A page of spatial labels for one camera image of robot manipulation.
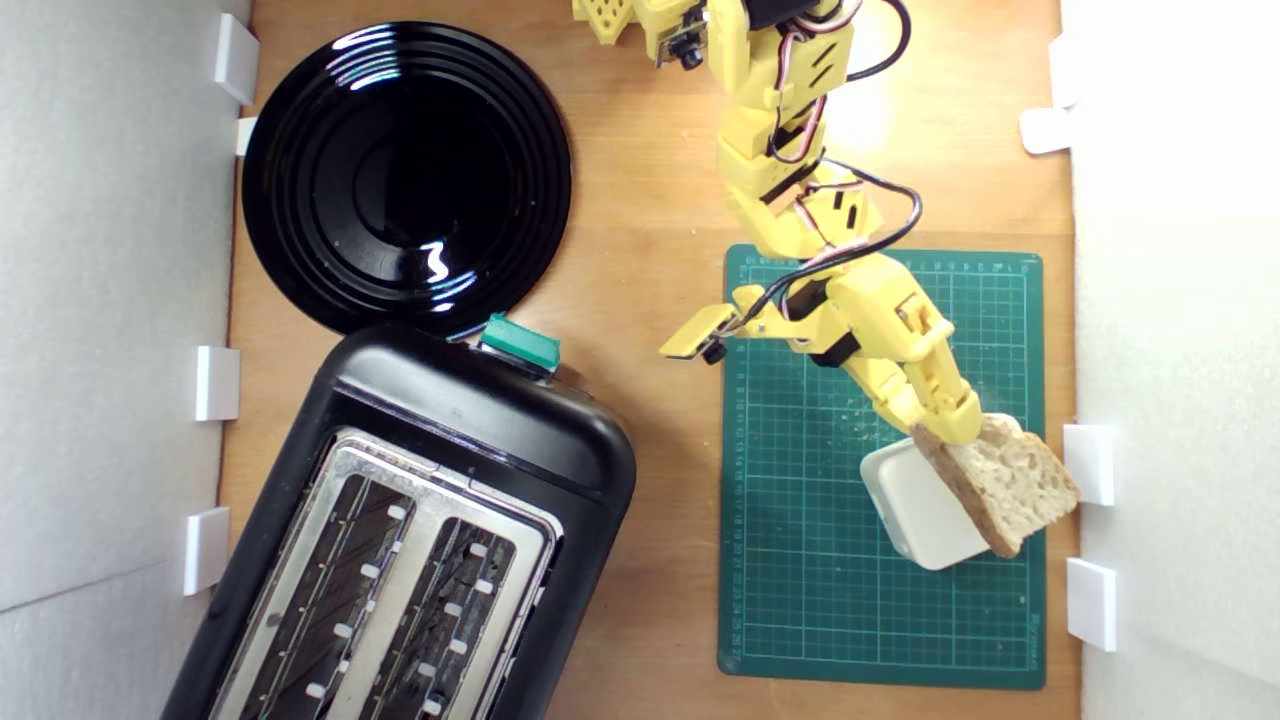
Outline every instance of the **wooden surface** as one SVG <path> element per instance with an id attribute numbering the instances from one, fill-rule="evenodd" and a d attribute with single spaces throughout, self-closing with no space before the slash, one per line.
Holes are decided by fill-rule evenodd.
<path id="1" fill-rule="evenodd" d="M 913 0 L 915 41 L 890 73 L 840 91 L 833 151 L 919 188 L 908 246 L 1027 250 L 1046 261 L 1050 442 L 1074 414 L 1073 240 L 1064 158 L 1028 158 L 1018 114 L 1048 101 L 1056 0 Z M 1037 693 L 730 678 L 716 669 L 721 389 L 717 369 L 657 347 L 721 297 L 724 249 L 709 72 L 655 72 L 636 28 L 600 47 L 568 0 L 256 0 L 259 102 L 312 49 L 358 27 L 434 19 L 521 55 L 561 104 L 573 143 L 571 225 L 550 272 L 512 314 L 563 340 L 584 384 L 639 459 L 631 511 L 561 679 L 553 719 L 1079 717 L 1079 644 L 1065 628 L 1074 521 L 1051 529 L 1048 684 Z M 884 4 L 859 19 L 858 60 L 896 41 Z M 255 113 L 247 109 L 247 114 Z M 884 202 L 892 218 L 901 208 Z M 238 220 L 230 342 L 243 351 L 241 420 L 227 430 L 221 502 L 239 533 L 335 336 L 294 310 Z"/>

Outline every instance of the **robotic arm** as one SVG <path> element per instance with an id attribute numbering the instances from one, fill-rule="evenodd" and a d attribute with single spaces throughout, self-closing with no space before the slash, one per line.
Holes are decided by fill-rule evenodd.
<path id="1" fill-rule="evenodd" d="M 824 156 L 827 94 L 846 82 L 861 4 L 573 0 L 573 12 L 611 45 L 639 22 L 658 65 L 710 65 L 733 99 L 717 155 L 730 209 L 762 255 L 801 261 L 768 288 L 739 287 L 732 304 L 700 310 L 663 355 L 716 363 L 724 337 L 785 340 L 818 365 L 845 369 L 897 429 L 923 423 L 964 445 L 978 436 L 982 407 L 951 354 L 955 328 L 911 273 L 881 252 L 915 225 L 920 199 Z M 915 208 L 877 241 L 870 236 L 883 220 L 868 186 L 908 195 Z"/>

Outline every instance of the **toast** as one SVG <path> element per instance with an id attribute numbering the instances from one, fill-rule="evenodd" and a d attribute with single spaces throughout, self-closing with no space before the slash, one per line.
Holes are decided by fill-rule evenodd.
<path id="1" fill-rule="evenodd" d="M 968 445 L 946 445 L 924 425 L 911 428 L 911 438 L 1001 557 L 1016 556 L 1024 538 L 1080 501 L 1053 451 L 1009 415 L 984 415 Z"/>

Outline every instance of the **green cutting mat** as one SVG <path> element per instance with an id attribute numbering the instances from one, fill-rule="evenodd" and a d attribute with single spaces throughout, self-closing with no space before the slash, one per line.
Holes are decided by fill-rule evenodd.
<path id="1" fill-rule="evenodd" d="M 1034 255 L 901 250 L 956 324 L 983 410 L 1044 430 L 1042 269 Z M 730 249 L 728 287 L 795 265 Z M 902 434 L 840 369 L 783 342 L 731 341 L 724 361 L 719 665 L 858 683 L 1038 689 L 1044 538 L 931 573 L 895 552 L 859 475 Z"/>

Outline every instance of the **white panel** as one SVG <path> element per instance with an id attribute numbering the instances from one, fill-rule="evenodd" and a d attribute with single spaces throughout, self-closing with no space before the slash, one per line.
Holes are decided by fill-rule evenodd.
<path id="1" fill-rule="evenodd" d="M 248 27 L 250 15 L 253 9 L 253 0 L 219 0 L 218 6 L 224 13 L 236 15 L 241 24 Z"/>
<path id="2" fill-rule="evenodd" d="M 1066 561 L 1066 632 L 1098 650 L 1115 652 L 1115 570 L 1079 557 Z"/>
<path id="3" fill-rule="evenodd" d="M 214 507 L 187 518 L 187 552 L 183 557 L 182 594 L 212 587 L 227 570 L 232 511 Z"/>
<path id="4" fill-rule="evenodd" d="M 1125 633 L 1120 652 L 1085 646 L 1083 670 L 1084 720 L 1280 717 L 1280 688 L 1153 637 Z"/>
<path id="5" fill-rule="evenodd" d="M 1116 503 L 1115 428 L 1064 425 L 1062 464 L 1080 488 L 1080 502 Z"/>
<path id="6" fill-rule="evenodd" d="M 0 717 L 156 717 L 209 596 L 183 598 L 177 562 L 0 614 Z"/>
<path id="7" fill-rule="evenodd" d="M 239 350 L 196 348 L 196 420 L 239 418 Z"/>
<path id="8" fill-rule="evenodd" d="M 218 0 L 3 5 L 0 609 L 173 562 L 215 503 L 192 355 L 227 341 L 238 114 Z"/>
<path id="9" fill-rule="evenodd" d="M 248 141 L 253 137 L 253 128 L 257 127 L 257 115 L 241 118 L 236 123 L 236 156 L 243 158 L 248 152 Z"/>
<path id="10" fill-rule="evenodd" d="M 1071 110 L 1079 421 L 1124 437 L 1123 501 L 1082 514 L 1124 578 L 1084 716 L 1280 717 L 1280 8 L 1064 15 L 1105 69 Z"/>
<path id="11" fill-rule="evenodd" d="M 260 50 L 261 45 L 248 28 L 230 13 L 223 13 L 218 24 L 214 82 L 229 92 L 241 105 L 253 102 Z"/>

